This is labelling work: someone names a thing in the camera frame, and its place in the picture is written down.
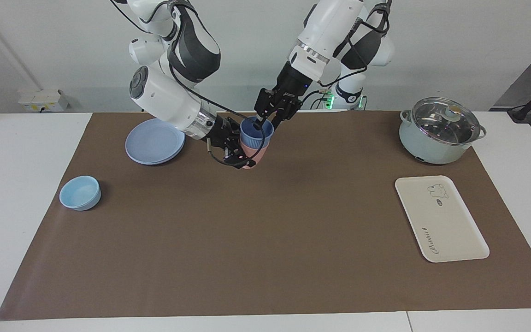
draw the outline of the stacked cups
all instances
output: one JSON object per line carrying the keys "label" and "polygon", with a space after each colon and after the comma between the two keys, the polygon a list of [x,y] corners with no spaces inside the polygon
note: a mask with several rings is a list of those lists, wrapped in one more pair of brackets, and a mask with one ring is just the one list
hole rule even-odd
{"label": "stacked cups", "polygon": [[[254,126],[254,122],[257,122],[257,116],[251,116],[249,119],[253,122],[247,119],[241,122],[241,146],[247,157],[253,156],[259,150],[261,141],[264,140],[261,130]],[[265,141],[260,153],[253,157],[256,164],[263,158],[268,145],[270,145],[271,137],[274,135],[274,125],[269,120],[266,120],[261,128],[265,134]]]}

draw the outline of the blue cup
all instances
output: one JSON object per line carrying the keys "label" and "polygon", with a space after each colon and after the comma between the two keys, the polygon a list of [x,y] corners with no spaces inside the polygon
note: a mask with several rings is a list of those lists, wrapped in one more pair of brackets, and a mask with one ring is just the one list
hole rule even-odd
{"label": "blue cup", "polygon": [[[249,119],[257,121],[257,116],[251,116]],[[274,135],[274,125],[266,120],[261,126],[265,134],[265,142],[262,148],[267,147],[270,144],[271,137]],[[253,122],[245,119],[241,122],[241,142],[251,149],[259,149],[261,147],[261,141],[264,137],[261,134],[261,130],[257,130],[253,126]]]}

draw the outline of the brown table mat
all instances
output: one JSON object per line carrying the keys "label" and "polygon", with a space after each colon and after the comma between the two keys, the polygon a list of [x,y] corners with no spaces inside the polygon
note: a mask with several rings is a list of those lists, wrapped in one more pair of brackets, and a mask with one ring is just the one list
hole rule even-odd
{"label": "brown table mat", "polygon": [[[299,114],[250,171],[191,139],[141,166],[124,141],[149,118],[93,115],[61,185],[94,176],[102,200],[53,201],[0,320],[531,308],[531,249],[472,149],[428,166],[396,112]],[[394,182],[434,175],[456,183],[488,259],[422,257]]]}

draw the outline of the green light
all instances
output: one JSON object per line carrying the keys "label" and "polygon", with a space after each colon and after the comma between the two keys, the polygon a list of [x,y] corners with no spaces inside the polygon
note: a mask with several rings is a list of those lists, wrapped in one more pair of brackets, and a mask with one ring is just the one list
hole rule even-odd
{"label": "green light", "polygon": [[333,102],[335,101],[335,96],[331,95],[329,99],[327,99],[327,103],[325,104],[326,109],[333,109]]}

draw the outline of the pot handle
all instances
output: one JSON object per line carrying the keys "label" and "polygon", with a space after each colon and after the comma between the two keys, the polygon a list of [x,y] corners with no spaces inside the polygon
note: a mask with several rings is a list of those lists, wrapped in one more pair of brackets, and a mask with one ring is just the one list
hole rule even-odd
{"label": "pot handle", "polygon": [[411,110],[401,111],[401,120],[402,120],[402,122],[411,123],[411,121],[408,120],[409,113],[411,113]]}
{"label": "pot handle", "polygon": [[487,130],[485,129],[485,127],[483,126],[480,126],[480,127],[481,127],[481,135],[479,135],[477,139],[485,138],[485,136],[487,136]]}

